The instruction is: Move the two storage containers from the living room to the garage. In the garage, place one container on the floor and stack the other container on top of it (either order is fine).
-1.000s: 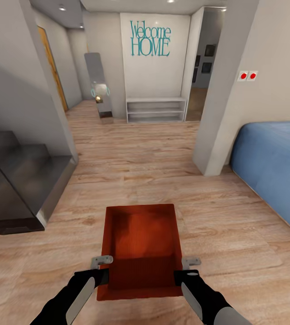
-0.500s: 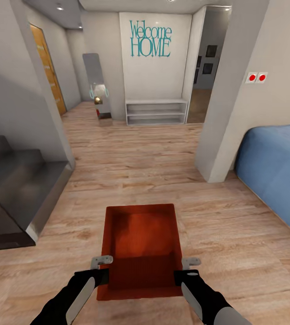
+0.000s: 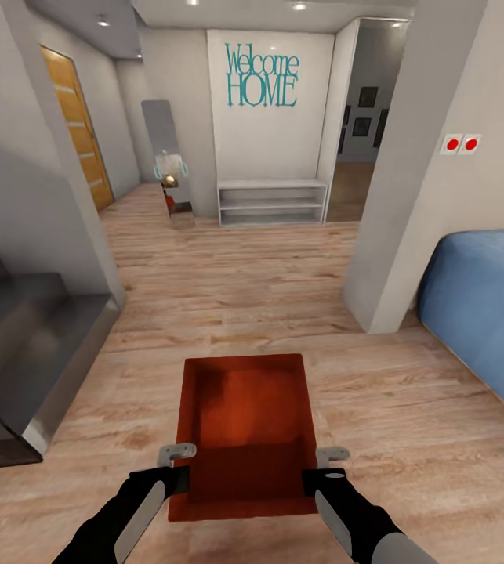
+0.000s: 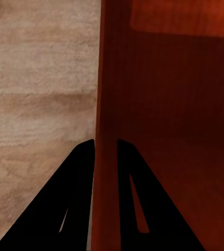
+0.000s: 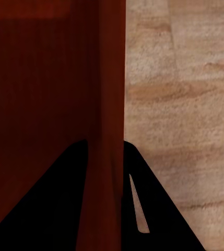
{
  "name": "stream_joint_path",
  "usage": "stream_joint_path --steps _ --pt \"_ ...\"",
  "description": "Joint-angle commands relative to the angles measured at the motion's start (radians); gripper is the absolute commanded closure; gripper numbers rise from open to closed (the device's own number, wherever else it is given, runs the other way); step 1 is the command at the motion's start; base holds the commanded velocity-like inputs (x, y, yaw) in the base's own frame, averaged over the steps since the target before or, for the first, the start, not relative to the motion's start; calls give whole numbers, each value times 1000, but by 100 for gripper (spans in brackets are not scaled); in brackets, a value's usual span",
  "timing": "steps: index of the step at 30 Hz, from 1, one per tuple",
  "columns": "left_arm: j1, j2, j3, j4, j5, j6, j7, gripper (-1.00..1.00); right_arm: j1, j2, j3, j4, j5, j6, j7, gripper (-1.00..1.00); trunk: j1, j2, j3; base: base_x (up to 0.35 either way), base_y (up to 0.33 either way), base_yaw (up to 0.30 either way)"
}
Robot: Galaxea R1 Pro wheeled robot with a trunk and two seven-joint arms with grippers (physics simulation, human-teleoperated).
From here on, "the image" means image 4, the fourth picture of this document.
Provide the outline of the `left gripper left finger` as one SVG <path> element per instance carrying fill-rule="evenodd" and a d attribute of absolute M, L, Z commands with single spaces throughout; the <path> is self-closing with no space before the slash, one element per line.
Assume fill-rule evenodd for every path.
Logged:
<path fill-rule="evenodd" d="M 0 251 L 86 251 L 94 139 L 78 144 L 0 241 Z"/>

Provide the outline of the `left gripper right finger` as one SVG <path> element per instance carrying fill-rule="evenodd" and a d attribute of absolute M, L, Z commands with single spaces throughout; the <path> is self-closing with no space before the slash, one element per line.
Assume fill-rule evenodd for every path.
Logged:
<path fill-rule="evenodd" d="M 205 251 L 138 149 L 117 140 L 121 251 Z M 129 175 L 150 233 L 138 230 Z"/>

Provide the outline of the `storage box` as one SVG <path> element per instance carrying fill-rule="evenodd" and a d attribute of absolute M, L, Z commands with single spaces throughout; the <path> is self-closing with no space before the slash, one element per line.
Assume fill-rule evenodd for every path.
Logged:
<path fill-rule="evenodd" d="M 205 251 L 224 251 L 224 0 L 101 0 L 91 251 L 121 251 L 119 139 Z"/>

